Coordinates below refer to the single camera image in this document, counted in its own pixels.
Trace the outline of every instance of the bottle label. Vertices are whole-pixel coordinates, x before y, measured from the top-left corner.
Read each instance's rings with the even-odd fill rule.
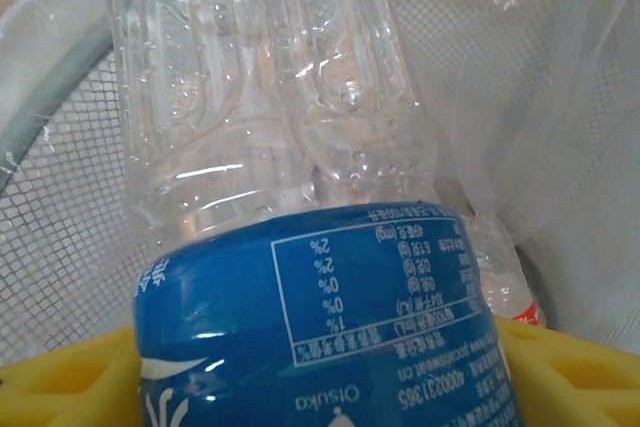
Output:
[[[540,311],[538,310],[536,302],[533,301],[527,310],[525,310],[520,315],[516,315],[513,320],[517,320],[518,322],[523,322],[529,325],[541,325]]]
[[[523,425],[440,206],[261,222],[159,259],[134,296],[149,427]]]

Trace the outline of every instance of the nutrition facts table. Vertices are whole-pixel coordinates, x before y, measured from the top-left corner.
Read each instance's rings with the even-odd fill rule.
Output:
[[[410,214],[372,211],[271,243],[294,366],[383,346],[426,353],[445,345],[442,329],[480,313],[457,221]]]

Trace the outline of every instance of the red label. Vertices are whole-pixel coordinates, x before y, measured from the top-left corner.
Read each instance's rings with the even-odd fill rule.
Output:
[[[516,315],[513,320],[529,325],[540,325],[540,312],[538,312],[538,306],[533,302],[527,310],[520,315]]]

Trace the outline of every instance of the laundry basket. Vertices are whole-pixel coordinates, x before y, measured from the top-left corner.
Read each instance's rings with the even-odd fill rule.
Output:
[[[438,188],[519,244],[552,327],[640,353],[640,0],[390,0],[442,132]],[[105,0],[0,21],[0,365],[130,323]]]

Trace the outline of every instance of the yellow foam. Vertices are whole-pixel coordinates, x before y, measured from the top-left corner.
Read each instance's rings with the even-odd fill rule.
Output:
[[[528,427],[640,426],[640,357],[496,320]],[[0,427],[141,427],[130,329],[0,369]]]

